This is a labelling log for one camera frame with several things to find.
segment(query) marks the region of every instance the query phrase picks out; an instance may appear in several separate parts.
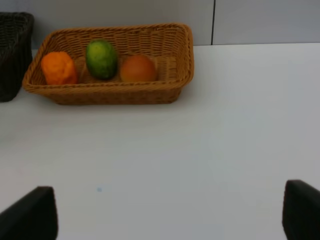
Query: orange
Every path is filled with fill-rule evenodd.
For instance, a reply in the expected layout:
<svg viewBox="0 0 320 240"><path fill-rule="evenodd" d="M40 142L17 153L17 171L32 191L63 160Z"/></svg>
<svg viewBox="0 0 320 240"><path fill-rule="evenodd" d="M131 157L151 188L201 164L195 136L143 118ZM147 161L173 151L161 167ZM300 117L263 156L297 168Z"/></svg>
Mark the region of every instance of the orange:
<svg viewBox="0 0 320 240"><path fill-rule="evenodd" d="M48 85L76 84L76 65L64 51L50 52L41 60L42 72Z"/></svg>
<svg viewBox="0 0 320 240"><path fill-rule="evenodd" d="M128 57L120 69L123 82L152 82L157 79L154 63L143 55Z"/></svg>

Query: basket rim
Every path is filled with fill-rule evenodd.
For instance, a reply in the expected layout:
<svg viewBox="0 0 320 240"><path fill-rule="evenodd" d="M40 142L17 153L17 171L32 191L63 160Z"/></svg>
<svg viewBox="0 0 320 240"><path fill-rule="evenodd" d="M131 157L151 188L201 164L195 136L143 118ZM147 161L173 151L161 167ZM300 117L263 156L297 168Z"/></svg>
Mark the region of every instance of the basket rim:
<svg viewBox="0 0 320 240"><path fill-rule="evenodd" d="M49 41L56 34L63 34L64 32L87 32L87 31L105 31L105 30L141 30L141 29L149 29L149 28L165 28L165 27L177 27L182 28L186 33L186 41L187 48L189 54L189 66L188 71L184 74L183 77L177 79L175 81L162 82L162 81L154 81L154 82L136 82L134 85L130 82L97 82L97 83L79 83L79 84L64 84L64 85L41 85L41 84L31 84L31 77L36 70L36 67L40 64L41 59L44 55L44 51L46 49ZM161 24L144 24L144 25L133 25L133 26L111 26L111 27L75 27L75 28L63 28L56 30L50 33L42 45L37 51L37 54L30 64L26 74L24 75L22 85L26 91L37 93L37 90L41 90L43 93L47 91L50 94L60 93L62 89L73 90L81 89L82 92L103 92L103 93L117 93L117 92L132 92L133 89L139 87L143 91L152 91L155 88L157 90L171 90L175 88L182 88L186 84L188 84L194 76L194 52L193 52L193 36L192 31L189 26L183 23L161 23Z"/></svg>
<svg viewBox="0 0 320 240"><path fill-rule="evenodd" d="M17 48L19 44L25 42L28 34L32 31L35 22L34 16L28 12L0 12L0 17L1 16L24 18L25 23L23 26L23 30L16 33L14 42L8 45L7 48L4 48L0 51L0 56L2 56L0 58L0 65L6 62L8 58L10 58L10 56L18 50Z"/></svg>

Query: green fruit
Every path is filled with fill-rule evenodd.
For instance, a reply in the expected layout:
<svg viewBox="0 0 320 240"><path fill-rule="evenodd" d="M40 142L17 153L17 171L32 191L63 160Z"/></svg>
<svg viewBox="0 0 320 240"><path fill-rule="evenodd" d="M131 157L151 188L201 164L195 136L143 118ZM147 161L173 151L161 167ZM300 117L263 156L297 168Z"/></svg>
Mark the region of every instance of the green fruit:
<svg viewBox="0 0 320 240"><path fill-rule="evenodd" d="M95 78L109 79L117 73L117 52L106 40L91 41L86 47L85 61L89 73Z"/></svg>

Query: brown wicker basket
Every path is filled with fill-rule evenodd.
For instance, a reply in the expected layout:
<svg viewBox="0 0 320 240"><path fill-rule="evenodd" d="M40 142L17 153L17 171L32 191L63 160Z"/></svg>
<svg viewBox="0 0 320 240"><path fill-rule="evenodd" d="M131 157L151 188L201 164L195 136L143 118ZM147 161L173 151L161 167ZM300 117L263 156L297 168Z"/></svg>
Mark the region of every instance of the brown wicker basket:
<svg viewBox="0 0 320 240"><path fill-rule="evenodd" d="M86 47L93 39L106 39L116 48L119 65L131 55L149 56L157 68L157 81L121 82L119 74L102 81L86 68ZM50 52L65 51L75 61L79 83L46 85L41 59ZM23 87L63 105L168 104L180 95L194 76L191 29L178 23L129 27L62 29L50 34L24 76Z"/></svg>
<svg viewBox="0 0 320 240"><path fill-rule="evenodd" d="M32 61L34 17L25 12L0 12L0 102L18 94Z"/></svg>

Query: table surface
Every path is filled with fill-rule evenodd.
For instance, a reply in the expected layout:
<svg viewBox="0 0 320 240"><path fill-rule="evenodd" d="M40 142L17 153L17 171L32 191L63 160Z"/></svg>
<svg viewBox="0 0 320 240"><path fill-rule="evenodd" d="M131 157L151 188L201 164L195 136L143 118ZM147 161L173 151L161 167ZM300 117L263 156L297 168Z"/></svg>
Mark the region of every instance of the table surface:
<svg viewBox="0 0 320 240"><path fill-rule="evenodd" d="M59 240L284 240L320 189L320 44L197 46L169 105L0 104L0 210L53 186Z"/></svg>

